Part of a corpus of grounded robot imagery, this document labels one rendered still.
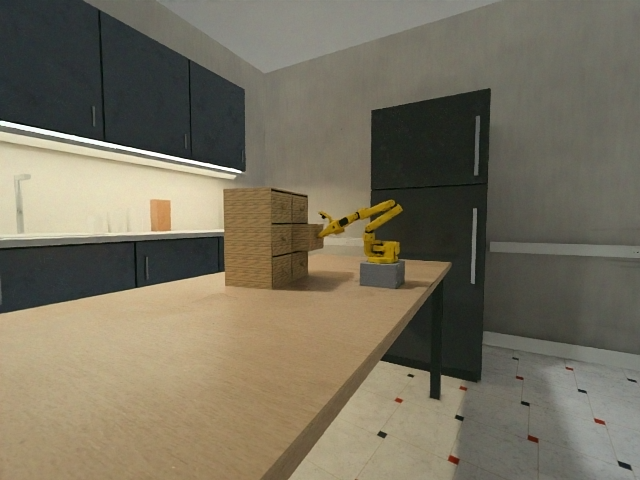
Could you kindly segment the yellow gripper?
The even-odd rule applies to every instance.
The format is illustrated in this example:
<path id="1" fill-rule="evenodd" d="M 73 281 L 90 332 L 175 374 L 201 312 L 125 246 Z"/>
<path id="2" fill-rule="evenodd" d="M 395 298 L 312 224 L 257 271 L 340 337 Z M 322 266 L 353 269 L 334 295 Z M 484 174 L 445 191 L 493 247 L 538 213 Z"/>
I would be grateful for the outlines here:
<path id="1" fill-rule="evenodd" d="M 338 221 L 337 219 L 332 221 L 332 219 L 331 219 L 332 217 L 327 215 L 326 213 L 319 211 L 319 214 L 322 215 L 321 218 L 323 218 L 323 219 L 328 218 L 331 223 L 328 225 L 328 227 L 324 231 L 322 231 L 320 234 L 318 234 L 317 238 L 325 237 L 325 236 L 328 236 L 328 235 L 330 235 L 332 233 L 334 233 L 334 235 L 336 235 L 336 234 L 340 234 L 340 233 L 344 232 L 344 228 L 340 228 L 340 226 L 339 226 L 339 224 L 337 222 Z"/>

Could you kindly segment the wooden drawer front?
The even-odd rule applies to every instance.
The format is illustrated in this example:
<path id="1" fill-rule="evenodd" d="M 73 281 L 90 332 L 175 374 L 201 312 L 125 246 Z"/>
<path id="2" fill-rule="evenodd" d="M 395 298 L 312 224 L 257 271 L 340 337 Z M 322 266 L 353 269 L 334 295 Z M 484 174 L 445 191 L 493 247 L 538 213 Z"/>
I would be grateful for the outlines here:
<path id="1" fill-rule="evenodd" d="M 307 221 L 307 198 L 292 195 L 292 221 Z"/>
<path id="2" fill-rule="evenodd" d="M 324 237 L 317 238 L 322 231 L 323 224 L 292 224 L 292 250 L 313 251 L 324 248 Z"/>
<path id="3" fill-rule="evenodd" d="M 292 280 L 291 255 L 272 256 L 272 287 Z"/>
<path id="4" fill-rule="evenodd" d="M 272 254 L 291 251 L 291 225 L 272 224 Z"/>
<path id="5" fill-rule="evenodd" d="M 272 221 L 291 221 L 291 195 L 272 191 Z"/>
<path id="6" fill-rule="evenodd" d="M 295 251 L 293 255 L 293 279 L 307 274 L 307 251 Z"/>

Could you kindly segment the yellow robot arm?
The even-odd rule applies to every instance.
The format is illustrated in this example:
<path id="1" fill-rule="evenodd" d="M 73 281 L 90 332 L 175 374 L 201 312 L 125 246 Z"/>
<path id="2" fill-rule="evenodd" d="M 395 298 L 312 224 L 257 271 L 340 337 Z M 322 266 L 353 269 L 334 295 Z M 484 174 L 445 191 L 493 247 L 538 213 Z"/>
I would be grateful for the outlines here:
<path id="1" fill-rule="evenodd" d="M 339 219 L 337 222 L 340 228 L 344 228 L 350 225 L 351 223 L 357 221 L 358 219 L 364 220 L 369 218 L 372 215 L 375 215 L 377 213 L 383 212 L 391 208 L 388 212 L 381 215 L 380 217 L 378 217 L 377 219 L 375 219 L 374 221 L 372 221 L 371 223 L 365 226 L 365 233 L 363 233 L 363 241 L 364 241 L 364 254 L 367 256 L 373 256 L 373 257 L 368 257 L 368 262 L 377 263 L 377 264 L 392 264 L 398 261 L 398 256 L 395 255 L 395 242 L 375 240 L 374 229 L 376 229 L 380 225 L 390 220 L 392 217 L 395 216 L 396 213 L 398 214 L 401 212 L 401 210 L 403 211 L 403 209 L 400 208 L 401 206 L 400 207 L 399 206 L 400 205 L 397 204 L 395 200 L 392 199 L 369 209 L 367 208 L 359 209 L 357 210 L 358 212 L 355 212 L 349 216 L 345 216 Z M 387 207 L 389 208 L 387 209 Z M 357 219 L 357 220 L 353 221 L 353 219 Z M 373 229 L 373 227 L 375 228 Z M 373 245 L 374 253 L 372 252 L 372 244 L 375 244 Z M 393 259 L 393 255 L 394 255 L 394 259 Z M 377 258 L 374 258 L 374 257 L 377 257 Z"/>

